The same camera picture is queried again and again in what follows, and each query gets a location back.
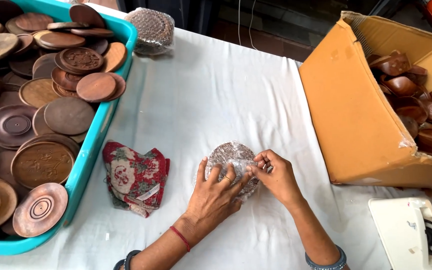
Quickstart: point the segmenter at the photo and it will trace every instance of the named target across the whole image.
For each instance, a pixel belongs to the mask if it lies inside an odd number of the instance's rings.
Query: table
[[[124,13],[91,5],[99,12]],[[294,60],[176,29],[172,55],[134,56],[128,88],[106,139],[171,159],[160,209],[149,218],[112,207],[99,155],[76,216],[43,246],[0,257],[0,269],[108,270],[154,242],[185,211],[203,156],[237,140],[293,164],[303,195],[353,270],[389,270],[370,198],[423,196],[331,185]],[[289,212],[264,186],[174,267],[176,270],[307,269]]]

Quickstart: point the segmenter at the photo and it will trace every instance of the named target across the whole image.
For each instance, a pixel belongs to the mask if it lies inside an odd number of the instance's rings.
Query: blue plastic crate
[[[70,22],[69,8],[70,4],[58,2],[56,0],[12,0],[17,3],[24,12],[38,12],[51,16],[55,22]],[[114,18],[109,15],[101,14],[106,21],[107,28],[112,30],[115,37],[126,44],[128,49],[128,58],[123,66],[116,71],[124,79],[128,77],[129,68],[131,67],[132,52],[136,44],[138,35],[136,28],[129,22],[122,19]],[[108,127],[111,123],[114,111],[118,101],[102,102],[94,116],[91,127],[88,130],[81,151],[79,152],[73,169],[69,174],[65,188],[68,191],[68,206],[61,220],[50,230],[42,235],[22,238],[10,236],[5,240],[0,240],[0,255],[16,255],[25,253],[39,247],[49,241],[56,232],[64,226],[67,226],[78,209],[79,202],[83,196],[89,176],[93,171],[93,166],[98,156],[103,139],[106,136]]]

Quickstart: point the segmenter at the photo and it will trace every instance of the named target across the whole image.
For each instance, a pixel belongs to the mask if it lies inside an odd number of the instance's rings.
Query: hand
[[[252,172],[273,193],[286,208],[298,204],[303,196],[294,177],[291,162],[280,157],[273,150],[264,150],[254,161],[257,166],[250,165],[246,170]]]
[[[235,198],[253,176],[253,173],[247,172],[240,181],[231,186],[236,179],[233,164],[228,164],[227,178],[223,178],[220,182],[218,178],[223,166],[216,164],[206,180],[207,163],[208,158],[205,156],[199,164],[196,186],[189,199],[188,209],[174,223],[191,247],[194,247],[231,214],[239,211],[242,201]]]

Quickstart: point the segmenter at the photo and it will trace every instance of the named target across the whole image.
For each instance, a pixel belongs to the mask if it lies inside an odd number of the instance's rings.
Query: cardboard box
[[[334,184],[432,187],[432,156],[418,152],[366,62],[393,50],[428,70],[431,91],[432,33],[350,11],[299,69]]]

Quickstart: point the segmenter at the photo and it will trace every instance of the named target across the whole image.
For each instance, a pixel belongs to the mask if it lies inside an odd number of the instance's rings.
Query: gray bangle
[[[340,257],[339,260],[332,265],[317,265],[308,257],[308,254],[304,253],[306,263],[308,263],[309,267],[313,270],[341,270],[346,265],[346,254],[338,245],[336,245],[336,248],[339,250]]]

